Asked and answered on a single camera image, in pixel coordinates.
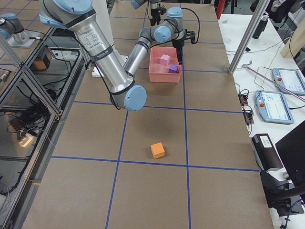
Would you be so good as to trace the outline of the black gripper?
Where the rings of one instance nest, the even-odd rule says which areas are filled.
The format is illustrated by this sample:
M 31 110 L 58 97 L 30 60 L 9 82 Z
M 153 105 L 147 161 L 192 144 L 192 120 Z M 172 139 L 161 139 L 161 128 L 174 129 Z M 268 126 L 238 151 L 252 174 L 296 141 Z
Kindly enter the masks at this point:
M 183 64 L 183 46 L 184 39 L 172 40 L 172 46 L 176 48 L 177 61 L 179 65 Z
M 157 7 L 155 9 L 150 9 L 150 13 L 151 13 L 151 19 L 150 19 L 150 25 L 151 26 L 154 26 L 155 25 L 155 19 L 156 19 L 156 22 L 157 22 L 157 25 L 160 24 L 160 21 L 161 21 L 161 8 L 160 7 Z

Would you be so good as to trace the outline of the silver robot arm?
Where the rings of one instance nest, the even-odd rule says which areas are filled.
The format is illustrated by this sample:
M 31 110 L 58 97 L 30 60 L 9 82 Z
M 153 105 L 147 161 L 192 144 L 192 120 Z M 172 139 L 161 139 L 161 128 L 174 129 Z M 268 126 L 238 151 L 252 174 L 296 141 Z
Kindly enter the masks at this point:
M 121 64 L 96 21 L 91 0 L 41 0 L 39 6 L 43 24 L 75 33 L 91 61 L 104 75 L 104 82 L 109 85 L 110 101 L 118 109 L 138 111 L 145 105 L 147 92 L 144 87 L 135 84 L 134 74 L 153 42 L 171 41 L 178 63 L 183 63 L 182 48 L 186 31 L 180 7 L 169 8 L 162 24 L 142 29 L 127 61 Z
M 134 9 L 140 8 L 145 3 L 148 4 L 148 8 L 150 9 L 150 16 L 147 13 L 148 19 L 150 20 L 150 25 L 159 25 L 161 21 L 161 15 L 166 13 L 166 8 L 162 7 L 160 4 L 160 0 L 131 0 L 131 4 Z

